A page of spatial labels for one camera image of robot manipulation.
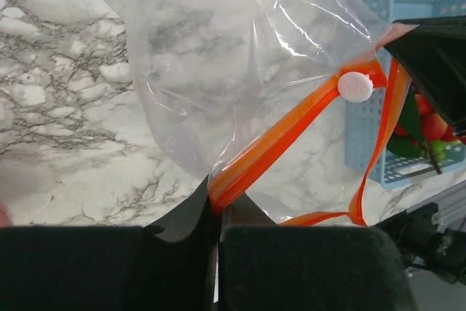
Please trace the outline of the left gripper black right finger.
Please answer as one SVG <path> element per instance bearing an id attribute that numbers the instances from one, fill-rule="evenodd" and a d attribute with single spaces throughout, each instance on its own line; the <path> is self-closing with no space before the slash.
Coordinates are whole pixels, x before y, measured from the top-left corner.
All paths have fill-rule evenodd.
<path id="1" fill-rule="evenodd" d="M 360 227 L 282 227 L 248 196 L 222 216 L 220 310 L 415 310 L 394 242 Z"/>

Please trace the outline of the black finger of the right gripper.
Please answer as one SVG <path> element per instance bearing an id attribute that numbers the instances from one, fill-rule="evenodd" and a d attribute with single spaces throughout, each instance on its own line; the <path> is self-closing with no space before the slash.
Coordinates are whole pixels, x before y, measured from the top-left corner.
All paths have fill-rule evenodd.
<path id="1" fill-rule="evenodd" d="M 384 48 L 443 119 L 465 128 L 465 16 L 397 20 L 414 29 Z"/>

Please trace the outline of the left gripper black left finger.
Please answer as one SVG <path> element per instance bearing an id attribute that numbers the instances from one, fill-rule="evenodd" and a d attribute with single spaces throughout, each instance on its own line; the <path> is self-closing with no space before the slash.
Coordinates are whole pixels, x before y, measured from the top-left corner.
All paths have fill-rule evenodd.
<path id="1" fill-rule="evenodd" d="M 214 310 L 216 224 L 206 183 L 141 226 L 1 230 L 3 310 Z"/>

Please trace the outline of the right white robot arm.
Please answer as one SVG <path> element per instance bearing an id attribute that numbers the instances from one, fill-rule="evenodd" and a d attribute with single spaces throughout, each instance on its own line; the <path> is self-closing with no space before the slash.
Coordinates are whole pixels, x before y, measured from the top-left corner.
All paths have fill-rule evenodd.
<path id="1" fill-rule="evenodd" d="M 407 34 L 384 48 L 407 70 L 427 100 L 453 127 L 456 136 L 465 136 L 465 16 L 400 20 L 413 25 Z M 416 257 L 420 269 L 428 270 L 454 284 L 465 282 L 465 233 L 438 231 L 431 218 L 435 203 L 403 212 L 380 223 L 402 253 L 407 267 Z"/>

